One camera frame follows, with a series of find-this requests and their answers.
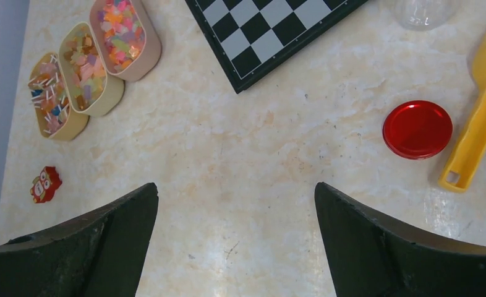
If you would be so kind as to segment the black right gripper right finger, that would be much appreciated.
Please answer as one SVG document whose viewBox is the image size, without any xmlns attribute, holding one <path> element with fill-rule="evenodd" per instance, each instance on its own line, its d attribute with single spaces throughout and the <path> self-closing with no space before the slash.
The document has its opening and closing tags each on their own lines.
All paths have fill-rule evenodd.
<svg viewBox="0 0 486 297">
<path fill-rule="evenodd" d="M 314 198 L 338 296 L 486 296 L 486 246 L 412 226 L 327 183 Z"/>
</svg>

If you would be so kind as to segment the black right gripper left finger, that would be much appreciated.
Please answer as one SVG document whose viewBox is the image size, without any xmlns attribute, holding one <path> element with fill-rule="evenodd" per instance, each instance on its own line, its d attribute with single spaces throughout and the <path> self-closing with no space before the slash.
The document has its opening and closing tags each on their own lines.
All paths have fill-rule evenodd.
<svg viewBox="0 0 486 297">
<path fill-rule="evenodd" d="M 154 183 L 0 245 L 0 296 L 134 296 L 158 212 Z"/>
</svg>

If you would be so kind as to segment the yellow plastic scoop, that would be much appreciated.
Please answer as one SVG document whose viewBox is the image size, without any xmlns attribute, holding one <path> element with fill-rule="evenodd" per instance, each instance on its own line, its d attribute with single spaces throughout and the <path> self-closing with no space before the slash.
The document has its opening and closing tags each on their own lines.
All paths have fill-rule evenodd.
<svg viewBox="0 0 486 297">
<path fill-rule="evenodd" d="M 486 32 L 472 62 L 478 99 L 438 179 L 451 192 L 465 192 L 486 152 Z"/>
</svg>

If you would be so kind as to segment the clear glass jar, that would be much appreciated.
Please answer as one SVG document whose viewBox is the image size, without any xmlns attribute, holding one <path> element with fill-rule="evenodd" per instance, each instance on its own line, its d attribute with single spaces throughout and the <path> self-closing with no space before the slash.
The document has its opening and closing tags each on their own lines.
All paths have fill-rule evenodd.
<svg viewBox="0 0 486 297">
<path fill-rule="evenodd" d="M 395 20 L 404 28 L 427 31 L 446 23 L 460 7 L 455 0 L 397 0 L 391 11 Z"/>
</svg>

